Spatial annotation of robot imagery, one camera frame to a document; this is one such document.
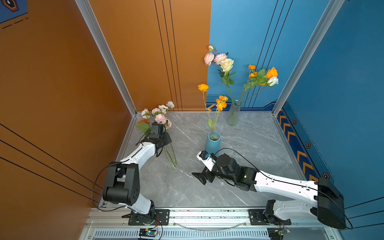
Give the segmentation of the teal cylinder vase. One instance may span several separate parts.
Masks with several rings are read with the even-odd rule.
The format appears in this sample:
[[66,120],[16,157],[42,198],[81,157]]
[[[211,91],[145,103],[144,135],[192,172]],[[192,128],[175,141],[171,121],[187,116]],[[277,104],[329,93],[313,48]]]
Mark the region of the teal cylinder vase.
[[207,136],[204,150],[208,154],[216,154],[220,150],[221,146],[221,135],[218,132],[210,132]]

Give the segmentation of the clear ribbed glass vase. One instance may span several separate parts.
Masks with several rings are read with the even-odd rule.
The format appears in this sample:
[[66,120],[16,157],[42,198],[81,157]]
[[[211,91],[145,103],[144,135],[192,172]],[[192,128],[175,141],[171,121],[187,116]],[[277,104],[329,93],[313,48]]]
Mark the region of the clear ribbed glass vase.
[[241,106],[239,105],[238,101],[234,101],[231,104],[228,117],[227,117],[227,124],[231,127],[237,125],[239,121],[239,112],[241,110]]

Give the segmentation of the orange poppy stem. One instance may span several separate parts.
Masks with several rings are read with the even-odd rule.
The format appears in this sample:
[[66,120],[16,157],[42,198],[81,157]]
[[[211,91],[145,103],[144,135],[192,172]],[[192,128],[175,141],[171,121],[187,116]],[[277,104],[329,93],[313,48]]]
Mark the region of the orange poppy stem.
[[213,104],[208,106],[207,97],[209,86],[206,84],[200,84],[198,85],[198,90],[202,93],[205,111],[208,115],[208,126],[212,132],[212,135],[209,138],[212,141],[216,141],[218,137],[215,137],[215,132],[217,122],[219,120],[219,115],[227,107],[227,101],[229,100],[229,98],[226,96],[219,96]]

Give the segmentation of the pink carnation flower stem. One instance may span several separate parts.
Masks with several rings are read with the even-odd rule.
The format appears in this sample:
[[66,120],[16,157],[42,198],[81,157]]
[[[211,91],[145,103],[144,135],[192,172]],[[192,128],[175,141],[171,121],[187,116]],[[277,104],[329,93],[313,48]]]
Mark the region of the pink carnation flower stem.
[[169,133],[167,132],[167,130],[172,126],[172,123],[171,123],[170,120],[168,120],[168,118],[166,117],[165,114],[158,114],[158,115],[156,115],[155,121],[158,124],[164,125],[163,132],[166,134],[167,142],[169,142],[168,144],[165,145],[165,153],[166,153],[166,156],[168,158],[168,161],[170,163],[171,168],[173,170],[175,170],[177,165],[178,165],[178,163],[177,163],[177,159],[176,159],[174,148],[172,146],[172,140],[171,140],[171,138],[169,136]]

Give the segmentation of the large orange rose stem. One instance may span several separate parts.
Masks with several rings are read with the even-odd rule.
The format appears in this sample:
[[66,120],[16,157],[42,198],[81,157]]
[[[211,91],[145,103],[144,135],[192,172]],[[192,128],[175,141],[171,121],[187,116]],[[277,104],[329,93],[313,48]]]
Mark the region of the large orange rose stem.
[[245,97],[245,99],[253,95],[257,91],[259,91],[260,88],[263,88],[266,82],[268,81],[268,79],[272,77],[278,78],[278,71],[276,70],[276,68],[271,68],[269,70],[261,69],[257,72],[258,72],[258,76],[252,79],[254,87],[250,90],[248,96]]

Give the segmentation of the white rose stem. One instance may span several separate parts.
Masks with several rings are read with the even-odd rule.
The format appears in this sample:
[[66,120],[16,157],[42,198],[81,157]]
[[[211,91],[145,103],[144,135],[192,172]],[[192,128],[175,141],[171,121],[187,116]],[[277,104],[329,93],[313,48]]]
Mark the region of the white rose stem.
[[253,95],[249,96],[245,100],[241,101],[240,105],[242,105],[245,102],[247,102],[248,100],[252,99],[254,96],[258,95],[262,90],[266,89],[267,87],[272,87],[274,85],[277,85],[278,83],[279,83],[279,79],[277,77],[272,77],[272,78],[268,79],[268,81],[266,82],[266,84],[263,88],[260,88],[259,91],[257,91]]

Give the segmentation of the cream rose stem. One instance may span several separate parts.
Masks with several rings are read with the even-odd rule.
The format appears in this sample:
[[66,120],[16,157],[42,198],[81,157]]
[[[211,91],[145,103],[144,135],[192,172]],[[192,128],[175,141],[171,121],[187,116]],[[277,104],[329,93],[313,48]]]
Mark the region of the cream rose stem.
[[222,83],[229,90],[232,102],[234,102],[234,97],[231,90],[231,86],[235,84],[235,81],[232,79],[232,76],[237,74],[236,72],[232,71],[233,65],[234,60],[227,58],[220,62],[221,70],[219,70],[219,74],[222,78]]

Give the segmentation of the small orange flower sprig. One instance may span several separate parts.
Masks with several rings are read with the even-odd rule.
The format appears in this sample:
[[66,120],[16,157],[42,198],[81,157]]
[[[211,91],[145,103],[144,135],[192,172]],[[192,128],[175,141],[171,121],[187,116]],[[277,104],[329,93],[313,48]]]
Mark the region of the small orange flower sprig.
[[244,84],[244,89],[241,93],[241,96],[239,97],[239,105],[242,104],[242,102],[245,100],[245,97],[248,96],[250,90],[254,87],[252,79],[258,76],[258,72],[256,71],[255,65],[248,65],[248,69],[249,69],[249,74],[248,74],[247,82]]

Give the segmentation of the pink rose branch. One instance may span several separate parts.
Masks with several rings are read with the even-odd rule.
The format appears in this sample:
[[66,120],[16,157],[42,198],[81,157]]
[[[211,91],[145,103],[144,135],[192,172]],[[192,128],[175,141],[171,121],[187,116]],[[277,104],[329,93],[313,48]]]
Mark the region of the pink rose branch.
[[209,50],[208,53],[206,53],[206,55],[204,56],[205,65],[211,66],[212,64],[215,64],[219,67],[218,71],[221,70],[220,62],[229,58],[228,57],[229,53],[218,53],[217,49],[213,45],[209,45],[208,50]]

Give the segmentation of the pale pink flower spray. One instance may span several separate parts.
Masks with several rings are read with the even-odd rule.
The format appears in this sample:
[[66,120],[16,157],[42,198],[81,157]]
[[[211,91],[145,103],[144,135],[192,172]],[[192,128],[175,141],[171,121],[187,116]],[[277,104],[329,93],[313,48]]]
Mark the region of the pale pink flower spray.
[[155,118],[157,115],[167,116],[169,110],[173,110],[175,105],[172,101],[168,101],[165,105],[159,105],[158,107],[148,110],[145,108],[141,111],[141,117],[143,119]]

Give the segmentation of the orange sunflower stem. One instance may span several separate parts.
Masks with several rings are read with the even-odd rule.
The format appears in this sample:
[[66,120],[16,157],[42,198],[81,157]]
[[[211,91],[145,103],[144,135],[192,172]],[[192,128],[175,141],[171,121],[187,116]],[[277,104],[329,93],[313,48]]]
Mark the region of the orange sunflower stem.
[[148,133],[151,129],[150,121],[148,119],[144,119],[136,124],[136,128],[143,133]]

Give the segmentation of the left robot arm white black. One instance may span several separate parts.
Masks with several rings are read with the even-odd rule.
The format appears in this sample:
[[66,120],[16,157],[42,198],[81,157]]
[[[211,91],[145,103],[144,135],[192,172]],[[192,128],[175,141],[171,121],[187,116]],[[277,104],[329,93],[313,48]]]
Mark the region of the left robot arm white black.
[[111,162],[103,189],[103,200],[128,207],[137,221],[151,225],[155,221],[155,204],[140,193],[140,169],[163,147],[172,142],[164,124],[154,123],[137,149],[119,162]]

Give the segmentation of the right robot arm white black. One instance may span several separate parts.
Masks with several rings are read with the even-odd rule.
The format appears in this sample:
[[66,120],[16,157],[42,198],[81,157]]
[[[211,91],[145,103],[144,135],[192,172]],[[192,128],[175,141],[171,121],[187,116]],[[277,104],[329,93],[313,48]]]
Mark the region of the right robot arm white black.
[[292,219],[317,219],[335,229],[347,228],[344,196],[325,178],[301,181],[272,175],[257,168],[240,166],[227,154],[219,157],[201,151],[197,154],[205,168],[193,173],[203,185],[218,178],[242,191],[270,193],[289,198],[269,200],[263,211],[270,225],[288,225]]

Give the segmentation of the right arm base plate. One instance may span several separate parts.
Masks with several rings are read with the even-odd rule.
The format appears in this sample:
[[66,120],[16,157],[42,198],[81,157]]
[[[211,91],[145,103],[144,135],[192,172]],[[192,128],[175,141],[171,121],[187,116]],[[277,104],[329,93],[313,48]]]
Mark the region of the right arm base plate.
[[261,225],[275,225],[275,226],[290,226],[292,224],[291,220],[281,220],[277,218],[274,214],[269,214],[266,210],[262,209],[250,209],[248,210],[249,220],[252,226],[261,226]]

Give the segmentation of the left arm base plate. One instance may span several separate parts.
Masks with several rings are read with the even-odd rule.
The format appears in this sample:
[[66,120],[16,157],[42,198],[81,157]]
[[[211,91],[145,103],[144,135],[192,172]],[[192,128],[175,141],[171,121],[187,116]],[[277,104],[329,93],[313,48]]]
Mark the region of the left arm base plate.
[[150,210],[146,215],[131,213],[129,218],[129,226],[154,226],[160,223],[162,226],[167,226],[170,220],[169,209]]

